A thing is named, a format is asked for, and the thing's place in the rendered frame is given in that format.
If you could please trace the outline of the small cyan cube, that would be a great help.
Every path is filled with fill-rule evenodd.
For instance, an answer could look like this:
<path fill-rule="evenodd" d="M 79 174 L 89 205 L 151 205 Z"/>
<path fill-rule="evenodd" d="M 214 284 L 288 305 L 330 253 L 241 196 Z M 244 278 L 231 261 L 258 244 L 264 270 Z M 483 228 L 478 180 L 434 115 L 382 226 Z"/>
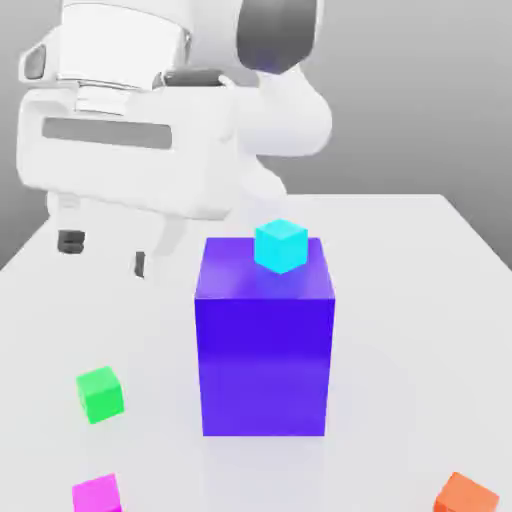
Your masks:
<path fill-rule="evenodd" d="M 277 274 L 304 265 L 308 260 L 308 230 L 284 219 L 257 227 L 254 260 Z"/>

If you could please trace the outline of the small magenta cube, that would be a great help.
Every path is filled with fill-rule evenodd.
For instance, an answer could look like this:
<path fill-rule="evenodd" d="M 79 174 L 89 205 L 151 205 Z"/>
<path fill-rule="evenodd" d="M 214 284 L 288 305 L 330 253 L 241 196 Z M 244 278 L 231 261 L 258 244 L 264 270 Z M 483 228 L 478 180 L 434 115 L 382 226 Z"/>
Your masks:
<path fill-rule="evenodd" d="M 122 512 L 113 473 L 74 485 L 72 501 L 74 512 Z"/>

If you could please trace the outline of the small green cube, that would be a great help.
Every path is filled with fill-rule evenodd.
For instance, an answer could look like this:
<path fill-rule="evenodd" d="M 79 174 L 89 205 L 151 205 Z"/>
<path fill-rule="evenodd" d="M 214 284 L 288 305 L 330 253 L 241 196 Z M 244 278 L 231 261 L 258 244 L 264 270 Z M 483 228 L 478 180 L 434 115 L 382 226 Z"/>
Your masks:
<path fill-rule="evenodd" d="M 122 386 L 110 366 L 79 375 L 76 385 L 80 404 L 90 424 L 124 412 Z"/>

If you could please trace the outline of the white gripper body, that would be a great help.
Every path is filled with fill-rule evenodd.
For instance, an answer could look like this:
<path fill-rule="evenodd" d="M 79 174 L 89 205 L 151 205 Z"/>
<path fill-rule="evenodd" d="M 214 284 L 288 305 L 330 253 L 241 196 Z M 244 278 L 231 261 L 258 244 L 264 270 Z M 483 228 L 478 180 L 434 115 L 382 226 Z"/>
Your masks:
<path fill-rule="evenodd" d="M 33 189 L 191 219 L 221 219 L 238 189 L 232 92 L 133 93 L 122 116 L 78 112 L 71 89 L 32 89 L 18 117 L 16 168 Z"/>

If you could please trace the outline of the small orange cube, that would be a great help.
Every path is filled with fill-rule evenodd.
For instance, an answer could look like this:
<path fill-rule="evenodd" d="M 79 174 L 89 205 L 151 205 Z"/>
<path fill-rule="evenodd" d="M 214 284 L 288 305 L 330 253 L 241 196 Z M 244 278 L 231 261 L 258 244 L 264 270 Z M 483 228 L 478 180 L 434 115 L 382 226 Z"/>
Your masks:
<path fill-rule="evenodd" d="M 499 496 L 454 472 L 437 495 L 433 512 L 496 512 Z"/>

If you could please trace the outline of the large blue box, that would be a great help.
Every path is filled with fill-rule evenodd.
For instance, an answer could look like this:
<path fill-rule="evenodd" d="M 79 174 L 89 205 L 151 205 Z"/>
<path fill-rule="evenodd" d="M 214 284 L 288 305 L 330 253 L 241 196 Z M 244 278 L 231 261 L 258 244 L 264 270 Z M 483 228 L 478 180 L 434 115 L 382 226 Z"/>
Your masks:
<path fill-rule="evenodd" d="M 210 238 L 195 292 L 206 436 L 325 432 L 335 293 L 319 239 L 285 274 L 257 264 L 250 238 Z"/>

